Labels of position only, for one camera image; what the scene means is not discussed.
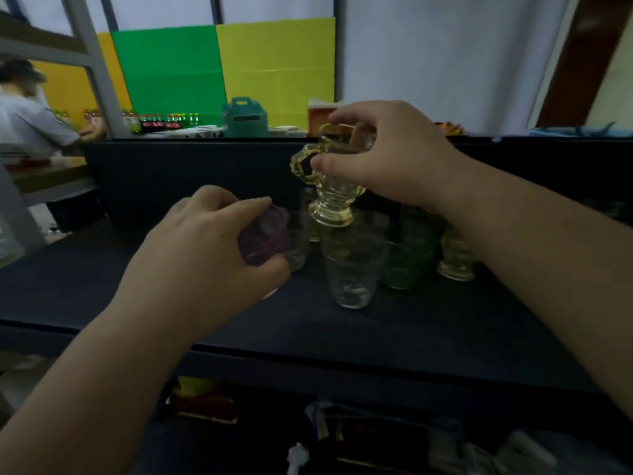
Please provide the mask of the row of soda bottles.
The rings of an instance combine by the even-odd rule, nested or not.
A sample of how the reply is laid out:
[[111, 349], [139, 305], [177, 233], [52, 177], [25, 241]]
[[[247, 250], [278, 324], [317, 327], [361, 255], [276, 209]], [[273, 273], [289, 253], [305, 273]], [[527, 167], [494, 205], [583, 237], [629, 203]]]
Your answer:
[[198, 113], [138, 114], [132, 109], [121, 109], [122, 119], [132, 135], [149, 135], [181, 129], [201, 127]]

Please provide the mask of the green glass tumbler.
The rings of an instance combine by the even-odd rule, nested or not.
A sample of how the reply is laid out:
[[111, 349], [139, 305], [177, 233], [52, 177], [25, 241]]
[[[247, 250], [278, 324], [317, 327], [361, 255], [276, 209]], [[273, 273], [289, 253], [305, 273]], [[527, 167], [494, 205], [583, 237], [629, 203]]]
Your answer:
[[398, 224], [389, 232], [380, 281], [397, 290], [415, 289], [432, 271], [443, 228], [440, 216], [419, 207], [401, 206]]

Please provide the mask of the yellow footed glass mug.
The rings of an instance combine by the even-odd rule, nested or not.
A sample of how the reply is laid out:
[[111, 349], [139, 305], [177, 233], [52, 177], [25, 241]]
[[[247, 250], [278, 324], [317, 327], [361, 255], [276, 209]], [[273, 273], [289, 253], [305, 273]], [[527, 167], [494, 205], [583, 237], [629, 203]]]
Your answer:
[[439, 275], [454, 281], [470, 282], [475, 279], [477, 258], [461, 233], [448, 225], [440, 238], [441, 257], [436, 265]]
[[351, 205], [364, 193], [365, 188], [315, 170], [308, 174], [305, 171], [307, 161], [323, 153], [351, 156], [366, 152], [375, 141], [375, 129], [364, 123], [327, 123], [318, 130], [318, 142], [304, 145], [291, 157], [291, 172], [305, 184], [316, 188], [317, 197], [308, 207], [308, 213], [315, 222], [332, 228], [350, 225], [353, 221]]

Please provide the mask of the yellow wall panel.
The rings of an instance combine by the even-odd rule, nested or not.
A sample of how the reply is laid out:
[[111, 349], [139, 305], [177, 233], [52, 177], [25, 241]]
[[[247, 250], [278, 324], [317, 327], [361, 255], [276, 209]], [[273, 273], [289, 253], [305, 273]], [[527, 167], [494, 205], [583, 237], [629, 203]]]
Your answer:
[[226, 100], [249, 97], [271, 127], [308, 129], [311, 98], [334, 100], [336, 19], [217, 25]]

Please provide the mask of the small clear glass cup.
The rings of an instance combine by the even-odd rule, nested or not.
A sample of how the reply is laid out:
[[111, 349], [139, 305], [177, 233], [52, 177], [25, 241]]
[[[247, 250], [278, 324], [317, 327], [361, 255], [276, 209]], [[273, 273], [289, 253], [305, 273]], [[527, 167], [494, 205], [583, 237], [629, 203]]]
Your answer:
[[291, 273], [301, 270], [310, 254], [311, 228], [303, 211], [284, 210], [286, 216], [286, 260]]

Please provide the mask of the purple glass cup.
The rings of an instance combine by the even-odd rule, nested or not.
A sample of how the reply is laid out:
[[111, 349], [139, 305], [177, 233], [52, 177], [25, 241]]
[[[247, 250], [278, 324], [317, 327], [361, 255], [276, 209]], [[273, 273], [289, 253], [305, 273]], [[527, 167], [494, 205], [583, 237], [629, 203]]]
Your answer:
[[287, 212], [271, 205], [237, 237], [243, 260], [251, 266], [261, 266], [275, 255], [285, 255], [288, 249]]

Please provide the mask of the teal carton box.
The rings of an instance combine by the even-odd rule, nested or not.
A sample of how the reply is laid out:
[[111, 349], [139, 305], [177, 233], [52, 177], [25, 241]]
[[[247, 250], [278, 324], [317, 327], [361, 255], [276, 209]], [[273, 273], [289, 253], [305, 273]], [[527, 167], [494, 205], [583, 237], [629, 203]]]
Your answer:
[[225, 138], [268, 138], [268, 115], [260, 103], [250, 97], [233, 97], [221, 111]]

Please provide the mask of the orange box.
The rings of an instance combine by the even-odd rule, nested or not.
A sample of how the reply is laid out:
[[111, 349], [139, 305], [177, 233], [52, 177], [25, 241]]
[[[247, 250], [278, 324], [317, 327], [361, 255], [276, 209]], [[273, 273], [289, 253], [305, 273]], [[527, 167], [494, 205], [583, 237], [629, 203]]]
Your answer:
[[308, 137], [317, 137], [320, 127], [328, 123], [329, 115], [343, 105], [311, 97], [308, 100]]

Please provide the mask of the person's left hand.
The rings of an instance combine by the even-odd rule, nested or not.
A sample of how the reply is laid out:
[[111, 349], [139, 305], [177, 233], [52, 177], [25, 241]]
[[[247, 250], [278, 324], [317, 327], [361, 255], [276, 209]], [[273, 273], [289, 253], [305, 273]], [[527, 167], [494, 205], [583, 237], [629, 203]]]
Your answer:
[[166, 329], [192, 343], [256, 304], [239, 301], [236, 275], [248, 264], [237, 237], [272, 205], [272, 199], [239, 200], [222, 209], [186, 209], [189, 198], [173, 205], [147, 234], [107, 314], [142, 328]]

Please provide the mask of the person's right hand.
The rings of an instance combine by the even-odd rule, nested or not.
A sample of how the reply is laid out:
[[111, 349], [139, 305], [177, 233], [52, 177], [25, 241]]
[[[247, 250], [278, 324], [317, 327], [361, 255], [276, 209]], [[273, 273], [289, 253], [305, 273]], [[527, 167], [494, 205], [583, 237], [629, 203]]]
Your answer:
[[374, 157], [379, 196], [440, 211], [440, 191], [449, 181], [450, 162], [460, 155], [434, 122], [404, 101], [364, 101], [334, 111], [333, 123], [364, 123], [376, 131]]

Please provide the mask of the grey metal rack frame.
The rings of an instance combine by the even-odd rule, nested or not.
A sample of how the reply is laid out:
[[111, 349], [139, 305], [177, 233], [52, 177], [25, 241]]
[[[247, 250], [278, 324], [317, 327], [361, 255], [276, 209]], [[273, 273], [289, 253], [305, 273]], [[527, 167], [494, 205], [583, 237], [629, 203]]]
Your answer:
[[85, 0], [61, 0], [72, 36], [33, 27], [0, 14], [0, 55], [78, 66], [86, 71], [111, 139], [131, 138]]

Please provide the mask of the green wall panel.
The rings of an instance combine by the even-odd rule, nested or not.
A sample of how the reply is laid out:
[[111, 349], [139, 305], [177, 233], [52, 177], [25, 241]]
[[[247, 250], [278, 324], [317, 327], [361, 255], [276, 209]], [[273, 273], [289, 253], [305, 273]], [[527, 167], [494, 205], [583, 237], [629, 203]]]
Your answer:
[[198, 114], [221, 125], [226, 90], [214, 25], [112, 33], [131, 105], [138, 114]]

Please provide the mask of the person's left forearm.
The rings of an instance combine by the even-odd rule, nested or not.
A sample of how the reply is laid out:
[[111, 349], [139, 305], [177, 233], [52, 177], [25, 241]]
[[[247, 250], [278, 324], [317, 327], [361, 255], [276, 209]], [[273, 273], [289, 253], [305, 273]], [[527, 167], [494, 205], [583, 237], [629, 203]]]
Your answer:
[[177, 313], [103, 311], [0, 431], [0, 475], [127, 475], [194, 339]]

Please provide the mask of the tall clear glass tumbler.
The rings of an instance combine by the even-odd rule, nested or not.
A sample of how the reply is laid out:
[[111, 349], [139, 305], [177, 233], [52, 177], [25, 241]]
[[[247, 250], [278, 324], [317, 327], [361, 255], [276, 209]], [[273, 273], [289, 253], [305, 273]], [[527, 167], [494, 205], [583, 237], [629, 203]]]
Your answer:
[[354, 210], [345, 227], [321, 227], [320, 246], [335, 302], [350, 310], [370, 304], [389, 252], [388, 215]]

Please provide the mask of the orange wall panel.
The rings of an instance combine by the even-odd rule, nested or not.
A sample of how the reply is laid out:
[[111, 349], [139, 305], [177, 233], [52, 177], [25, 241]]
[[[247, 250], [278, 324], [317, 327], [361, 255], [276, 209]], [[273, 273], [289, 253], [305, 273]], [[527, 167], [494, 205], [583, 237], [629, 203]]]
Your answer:
[[[103, 32], [98, 33], [98, 39], [110, 80], [115, 89], [118, 105], [123, 109], [131, 109], [131, 98], [113, 38], [110, 33]], [[83, 127], [86, 122], [84, 111], [98, 107], [86, 71], [78, 66], [43, 61], [32, 61], [32, 64], [47, 77], [43, 91], [51, 109], [67, 112], [75, 127]]]

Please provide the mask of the person's right forearm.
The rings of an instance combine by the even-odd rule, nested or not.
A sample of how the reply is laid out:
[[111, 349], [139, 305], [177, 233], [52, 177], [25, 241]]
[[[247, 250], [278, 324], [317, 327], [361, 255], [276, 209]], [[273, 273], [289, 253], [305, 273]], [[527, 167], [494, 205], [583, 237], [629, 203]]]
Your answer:
[[440, 212], [633, 421], [633, 227], [450, 149]]

